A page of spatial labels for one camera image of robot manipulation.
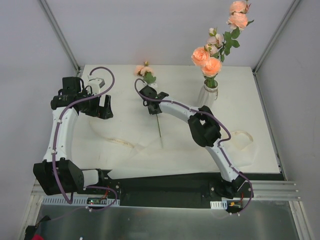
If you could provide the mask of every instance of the white table surface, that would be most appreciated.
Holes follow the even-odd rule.
[[[155,115],[134,89],[135,65],[86,65],[82,74],[85,83],[89,72],[98,66],[109,68],[115,85],[109,91],[114,117],[102,120],[80,114],[74,130],[72,160],[81,169],[112,169],[112,178],[130,178],[171,174],[217,172],[217,165],[192,139],[189,126],[181,120],[161,113]],[[203,76],[196,66],[152,65],[157,77],[157,92],[166,92],[174,99],[196,106]],[[99,69],[105,88],[110,74]],[[279,173],[256,84],[250,67],[224,66],[216,78],[218,99],[211,110],[229,131],[245,131],[253,143],[240,151],[233,143],[225,143],[233,162],[244,173]]]

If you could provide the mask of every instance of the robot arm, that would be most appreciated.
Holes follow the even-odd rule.
[[[189,125],[193,140],[210,153],[220,170],[221,185],[216,187],[215,191],[220,196],[232,198],[244,184],[245,179],[239,175],[240,170],[234,166],[223,144],[219,142],[221,128],[218,122],[205,114],[198,113],[200,111],[212,115],[210,108],[182,104],[165,92],[157,94],[157,91],[150,86],[145,86],[139,94],[143,99],[143,105],[148,107],[151,115],[170,114]]]
[[[176,102],[170,96],[166,96],[165,98],[163,98],[163,100],[169,100],[170,102]],[[179,105],[172,104],[170,102],[159,103],[159,107],[160,107],[161,111],[165,114],[170,114],[172,116],[175,116],[178,119],[189,124],[190,129],[194,128],[194,133],[193,133],[193,130],[191,130],[193,139],[196,142],[200,141],[200,139],[198,139],[198,140],[195,139],[195,138],[197,138],[197,133],[195,133],[197,131],[196,125],[197,125],[197,123],[200,123],[200,120],[198,120],[198,118],[195,116],[197,113],[191,112],[191,111],[189,111]],[[213,142],[213,146],[206,145],[204,148],[209,152],[209,154],[211,155],[211,157],[213,158],[213,160],[217,164],[217,166],[220,170],[220,173],[221,173],[221,177],[228,182],[232,182],[233,180],[235,180],[238,177],[238,174],[229,166],[228,162],[226,161],[226,158],[222,154],[222,151],[220,150],[220,148],[224,148],[224,147],[222,145],[220,146],[220,148],[218,147],[219,140],[220,140],[220,138],[218,138],[215,142]]]
[[[111,97],[109,95],[105,96],[103,106],[100,106],[101,97],[77,103],[67,109],[62,119],[59,119],[70,103],[88,98],[93,94],[99,94],[100,88],[104,85],[103,79],[93,78],[88,83],[90,89],[90,92],[88,92],[87,87],[84,88],[84,84],[82,84],[81,89],[81,82],[83,80],[79,77],[64,77],[62,79],[63,88],[59,90],[58,95],[53,97],[51,101],[53,124],[49,145],[43,157],[43,162],[36,163],[33,166],[33,173],[47,195],[61,193],[53,174],[53,154],[55,154],[58,177],[66,193],[79,192],[90,185],[102,185],[104,181],[104,176],[100,169],[79,169],[72,162],[71,149],[74,128],[79,113],[101,119],[112,118]],[[60,126],[56,136],[56,147],[53,150],[58,123],[60,123]]]

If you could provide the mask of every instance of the cable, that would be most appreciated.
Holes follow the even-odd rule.
[[[107,190],[107,191],[113,192],[114,195],[115,195],[115,199],[114,199],[114,200],[112,201],[112,203],[110,203],[109,205],[107,205],[107,206],[105,206],[105,207],[103,207],[103,208],[101,208],[101,209],[93,209],[93,208],[91,208],[91,207],[88,207],[88,208],[89,208],[89,212],[94,212],[94,213],[96,213],[96,212],[101,212],[101,211],[103,211],[103,210],[105,210],[105,209],[110,208],[110,207],[118,200],[118,194],[117,194],[117,192],[116,192],[115,190],[113,190],[112,188],[103,187],[103,186],[87,186],[87,188],[88,188],[88,189],[105,189],[105,190]],[[56,220],[65,218],[65,217],[73,214],[74,212],[76,212],[76,211],[78,211],[78,210],[80,210],[80,209],[87,209],[87,207],[86,207],[86,206],[77,207],[77,208],[75,208],[75,209],[73,209],[73,210],[71,210],[71,211],[68,211],[67,213],[65,213],[65,214],[63,214],[63,215],[61,215],[61,216],[58,216],[58,217],[53,218],[53,219],[48,220],[48,221],[39,222],[38,224],[40,224],[40,223],[45,223],[45,222],[56,221]]]
[[[82,84],[82,90],[85,89],[85,82],[82,78],[80,78],[81,84]]]
[[[65,190],[64,190],[64,188],[62,187],[61,182],[60,182],[60,179],[59,179],[59,176],[58,176],[58,171],[57,171],[57,165],[56,165],[56,154],[57,154],[56,149],[57,149],[59,127],[62,124],[62,118],[63,118],[64,114],[66,113],[66,111],[69,108],[71,108],[72,106],[74,106],[74,105],[76,105],[78,103],[82,103],[84,101],[88,101],[88,100],[91,100],[91,99],[94,99],[94,98],[98,98],[98,97],[106,94],[107,92],[109,92],[109,90],[112,89],[112,87],[114,86],[114,84],[115,84],[115,76],[112,73],[112,71],[110,69],[106,68],[106,67],[103,67],[103,66],[96,67],[96,68],[91,70],[90,75],[97,69],[105,69],[111,74],[111,77],[112,77],[111,85],[108,87],[107,90],[105,90],[105,91],[103,91],[103,92],[101,92],[101,93],[99,93],[97,95],[89,96],[89,97],[74,101],[74,102],[70,103],[68,106],[66,106],[63,109],[63,111],[61,112],[60,116],[59,116],[59,121],[57,122],[55,131],[54,131],[53,144],[52,144],[52,150],[53,150],[53,152],[52,152],[52,169],[53,169],[54,178],[55,178],[56,183],[57,183],[57,185],[59,187],[59,190],[60,190],[61,194],[63,195],[64,199],[66,200],[66,202],[68,204],[72,204],[72,202],[73,202],[73,194],[71,193],[71,197],[69,199],[67,194],[66,194],[66,192],[65,192]]]
[[[249,205],[249,203],[251,202],[251,200],[252,200],[252,198],[253,198],[253,196],[254,196],[254,190],[253,190],[252,183],[250,182],[250,180],[249,180],[245,175],[243,175],[241,172],[239,172],[235,167],[233,167],[233,165],[231,164],[229,158],[227,157],[227,155],[226,155],[223,147],[221,146],[221,143],[222,143],[222,142],[229,141],[229,140],[231,139],[231,133],[229,132],[229,130],[228,130],[213,114],[210,114],[210,113],[205,112],[205,111],[199,111],[199,110],[196,110],[196,109],[193,109],[193,108],[189,108],[188,106],[186,106],[186,105],[184,105],[184,104],[182,104],[182,103],[180,103],[180,102],[177,102],[177,101],[170,101],[170,100],[163,100],[163,99],[161,99],[161,100],[160,100],[160,99],[153,99],[153,98],[149,98],[149,97],[147,97],[147,96],[142,95],[142,94],[138,91],[138,89],[137,89],[137,82],[138,82],[138,81],[141,81],[141,82],[144,82],[144,83],[145,83],[145,81],[142,80],[141,78],[137,78],[137,79],[135,80],[135,82],[134,82],[134,89],[135,89],[135,91],[136,91],[136,92],[139,94],[139,96],[142,97],[143,99],[148,100],[148,101],[152,101],[152,102],[159,102],[159,103],[172,103],[172,104],[179,105],[179,106],[181,106],[181,107],[183,107],[183,108],[185,108],[185,109],[187,109],[187,110],[189,110],[189,111],[191,111],[191,112],[207,115],[208,117],[210,117],[210,118],[212,118],[213,120],[215,120],[215,121],[226,131],[228,137],[225,138],[225,139],[221,139],[220,141],[218,141],[218,147],[221,149],[221,152],[222,152],[223,156],[225,157],[227,163],[229,164],[229,167],[231,167],[233,171],[235,171],[239,176],[241,176],[243,179],[245,179],[245,180],[249,183],[249,185],[250,185],[250,188],[251,188],[250,198],[249,198],[247,204],[244,206],[244,208],[243,208],[241,211],[239,211],[237,214],[239,214],[240,212],[242,212],[243,210],[245,210],[245,208],[247,208],[247,206]]]
[[[86,89],[87,89],[87,87],[90,87],[90,89],[91,89],[91,94],[93,94],[92,86],[88,85],[88,86],[86,86],[86,87],[84,88],[84,90],[86,90]]]

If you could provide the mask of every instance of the gray wall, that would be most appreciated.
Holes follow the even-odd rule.
[[[234,0],[47,0],[80,65],[193,65],[209,28],[224,33]],[[254,19],[225,65],[254,67],[293,0],[251,0]]]
[[[303,0],[275,44],[258,80],[281,162],[299,183],[320,239],[320,1]]]
[[[17,239],[49,143],[50,100],[75,72],[37,0],[0,7],[0,239]]]

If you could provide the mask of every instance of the small flower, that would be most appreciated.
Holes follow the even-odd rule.
[[[248,24],[248,18],[243,13],[235,12],[229,17],[227,24],[230,24],[231,29],[236,29],[239,27],[239,29],[242,31]]]
[[[210,56],[218,52],[218,48],[214,45],[207,44],[204,46],[204,49],[206,49],[210,53]]]
[[[234,1],[230,6],[230,15],[233,13],[243,13],[246,14],[249,7],[246,1]]]
[[[201,68],[203,75],[212,78],[217,75],[221,70],[222,64],[215,57],[210,57],[209,61],[206,62],[205,66]]]
[[[206,41],[207,44],[211,44],[211,45],[216,45],[217,44],[217,39],[215,36],[211,36],[208,38],[208,40]]]
[[[218,47],[218,48],[220,48],[220,47],[222,47],[222,43],[224,42],[224,36],[223,35],[221,35],[221,34],[219,34],[219,33],[217,33],[216,35],[215,35],[215,38],[216,38],[216,46]]]
[[[141,74],[140,74],[140,72],[141,72],[141,70],[144,68],[145,66],[143,66],[143,65],[137,65],[136,67],[135,67],[135,70],[134,70],[134,75],[135,76],[141,76]]]
[[[193,51],[191,58],[194,65],[203,67],[210,58],[210,54],[205,50],[204,47],[198,47]]]
[[[217,29],[216,28],[210,28],[209,29],[209,35],[211,37],[215,36],[217,34]]]
[[[149,66],[144,66],[144,67],[142,68],[141,72],[140,72],[140,75],[141,75],[141,76],[144,76],[146,73],[151,73],[152,76],[154,75],[154,71],[153,71],[152,68],[149,67]]]

